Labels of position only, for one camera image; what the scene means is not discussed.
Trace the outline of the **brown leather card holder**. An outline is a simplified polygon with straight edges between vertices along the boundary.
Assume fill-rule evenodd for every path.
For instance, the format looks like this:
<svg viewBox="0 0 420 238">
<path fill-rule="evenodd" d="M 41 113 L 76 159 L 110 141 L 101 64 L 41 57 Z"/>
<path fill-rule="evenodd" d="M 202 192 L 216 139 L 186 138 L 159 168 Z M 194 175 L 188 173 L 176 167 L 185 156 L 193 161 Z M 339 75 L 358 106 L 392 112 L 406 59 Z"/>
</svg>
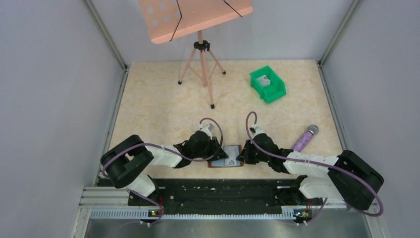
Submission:
<svg viewBox="0 0 420 238">
<path fill-rule="evenodd" d="M 236 168 L 242 167 L 244 164 L 237 160 L 237 157 L 242 151 L 241 145 L 223 146 L 223 151 L 228 155 L 225 159 L 219 159 L 208 162 L 208 168 Z"/>
</svg>

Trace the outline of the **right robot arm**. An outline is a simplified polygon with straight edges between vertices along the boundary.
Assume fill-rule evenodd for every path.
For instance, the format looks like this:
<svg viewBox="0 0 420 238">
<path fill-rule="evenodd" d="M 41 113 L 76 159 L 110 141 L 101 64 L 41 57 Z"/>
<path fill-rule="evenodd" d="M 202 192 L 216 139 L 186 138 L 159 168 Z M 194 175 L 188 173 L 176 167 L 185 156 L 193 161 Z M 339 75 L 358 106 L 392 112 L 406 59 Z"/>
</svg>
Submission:
<svg viewBox="0 0 420 238">
<path fill-rule="evenodd" d="M 278 173 L 298 176 L 297 189 L 307 199 L 332 198 L 366 211 L 379 192 L 384 178 L 350 150 L 337 156 L 303 154 L 279 148 L 266 133 L 247 140 L 236 158 L 245 164 L 266 162 Z"/>
</svg>

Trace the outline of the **white VIP card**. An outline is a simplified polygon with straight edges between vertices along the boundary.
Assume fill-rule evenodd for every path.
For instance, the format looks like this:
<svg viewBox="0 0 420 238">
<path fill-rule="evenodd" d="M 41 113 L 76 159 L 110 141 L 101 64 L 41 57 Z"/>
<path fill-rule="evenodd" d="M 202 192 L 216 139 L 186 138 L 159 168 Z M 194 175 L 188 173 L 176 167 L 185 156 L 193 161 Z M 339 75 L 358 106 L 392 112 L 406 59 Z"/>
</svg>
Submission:
<svg viewBox="0 0 420 238">
<path fill-rule="evenodd" d="M 267 75 L 262 75 L 262 76 L 258 77 L 257 81 L 261 85 L 261 87 L 263 87 L 263 88 L 271 85 L 271 80 Z"/>
</svg>

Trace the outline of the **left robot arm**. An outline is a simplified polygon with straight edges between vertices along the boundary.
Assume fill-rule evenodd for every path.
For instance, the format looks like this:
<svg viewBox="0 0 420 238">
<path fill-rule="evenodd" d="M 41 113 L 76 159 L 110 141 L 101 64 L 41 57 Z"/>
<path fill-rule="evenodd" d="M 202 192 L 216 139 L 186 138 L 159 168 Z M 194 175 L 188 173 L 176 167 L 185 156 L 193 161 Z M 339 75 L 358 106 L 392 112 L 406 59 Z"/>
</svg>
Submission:
<svg viewBox="0 0 420 238">
<path fill-rule="evenodd" d="M 149 197 L 157 190 L 157 185 L 143 173 L 147 166 L 180 169 L 193 160 L 211 162 L 227 158 L 215 136 L 198 130 L 188 140 L 167 147 L 145 143 L 140 136 L 131 135 L 103 154 L 100 163 L 103 175 L 111 180 L 115 188 Z"/>
</svg>

